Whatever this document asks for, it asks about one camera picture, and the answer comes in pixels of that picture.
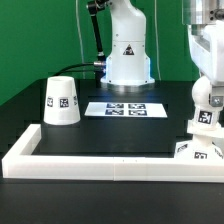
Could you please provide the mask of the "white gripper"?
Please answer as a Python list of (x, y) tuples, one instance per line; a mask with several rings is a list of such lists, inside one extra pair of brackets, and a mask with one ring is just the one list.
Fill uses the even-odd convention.
[(211, 82), (209, 104), (224, 106), (224, 23), (206, 25), (200, 35), (188, 26), (188, 42), (192, 61)]

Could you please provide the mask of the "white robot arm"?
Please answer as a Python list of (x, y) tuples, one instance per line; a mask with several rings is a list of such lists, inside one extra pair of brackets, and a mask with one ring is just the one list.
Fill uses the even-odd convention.
[[(101, 84), (118, 91), (137, 91), (154, 83), (145, 52), (146, 17), (130, 0), (109, 0), (112, 52)], [(192, 61), (209, 80), (208, 102), (224, 106), (224, 0), (182, 0)]]

